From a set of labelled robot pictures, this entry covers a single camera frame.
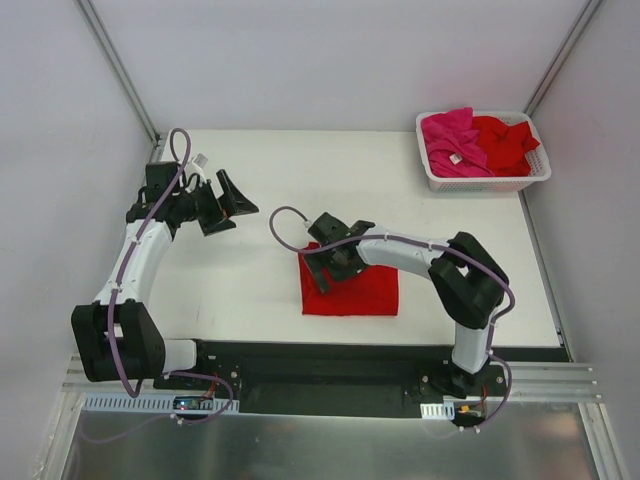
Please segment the white perforated plastic basket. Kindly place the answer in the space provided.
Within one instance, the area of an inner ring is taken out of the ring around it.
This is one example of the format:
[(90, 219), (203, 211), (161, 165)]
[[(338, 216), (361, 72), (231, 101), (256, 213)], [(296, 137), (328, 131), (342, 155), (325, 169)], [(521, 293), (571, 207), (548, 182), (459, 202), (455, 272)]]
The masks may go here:
[(437, 113), (445, 112), (425, 112), (417, 116), (416, 135), (418, 148), (424, 170), (427, 175), (429, 188), (434, 192), (491, 192), (506, 193), (518, 192), (536, 182), (542, 182), (550, 178), (551, 167), (549, 158), (539, 139), (538, 132), (533, 126), (531, 119), (521, 112), (480, 112), (475, 116), (491, 116), (498, 118), (505, 124), (511, 126), (520, 122), (528, 122), (534, 137), (540, 142), (540, 146), (526, 155), (526, 159), (531, 166), (531, 173), (527, 177), (488, 177), (488, 178), (439, 178), (433, 175), (429, 162), (424, 138), (419, 129), (419, 122), (425, 117)]

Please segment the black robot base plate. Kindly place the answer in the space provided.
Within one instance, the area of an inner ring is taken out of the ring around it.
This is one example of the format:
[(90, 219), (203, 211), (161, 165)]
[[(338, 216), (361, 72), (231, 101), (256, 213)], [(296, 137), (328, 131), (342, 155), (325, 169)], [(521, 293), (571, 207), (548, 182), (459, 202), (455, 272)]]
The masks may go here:
[(453, 370), (447, 346), (199, 341), (190, 377), (158, 378), (158, 390), (207, 390), (243, 413), (417, 418), (445, 398), (499, 399), (506, 374), (487, 365), (476, 378)]

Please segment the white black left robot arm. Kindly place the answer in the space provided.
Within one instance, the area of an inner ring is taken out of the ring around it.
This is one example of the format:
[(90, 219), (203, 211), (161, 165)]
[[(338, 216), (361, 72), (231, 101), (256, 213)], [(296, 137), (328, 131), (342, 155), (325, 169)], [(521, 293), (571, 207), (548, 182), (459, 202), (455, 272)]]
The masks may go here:
[(126, 214), (125, 241), (104, 287), (71, 314), (80, 360), (91, 382), (154, 380), (176, 371), (192, 389), (205, 386), (212, 366), (197, 355), (191, 339), (164, 339), (148, 309), (161, 260), (178, 229), (195, 222), (206, 236), (235, 228), (234, 217), (258, 207), (233, 184), (226, 171), (215, 195), (199, 154), (186, 167), (177, 162), (147, 165), (146, 183)]

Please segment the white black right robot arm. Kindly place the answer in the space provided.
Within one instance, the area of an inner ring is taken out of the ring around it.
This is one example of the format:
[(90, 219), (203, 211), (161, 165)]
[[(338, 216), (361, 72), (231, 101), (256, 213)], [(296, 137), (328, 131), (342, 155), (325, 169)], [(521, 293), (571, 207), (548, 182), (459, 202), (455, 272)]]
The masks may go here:
[(455, 322), (450, 360), (429, 375), (432, 387), (464, 399), (484, 385), (496, 320), (513, 309), (515, 297), (508, 276), (473, 235), (428, 240), (365, 220), (347, 226), (328, 213), (308, 233), (318, 245), (301, 257), (323, 294), (330, 281), (351, 280), (375, 267), (429, 280)]

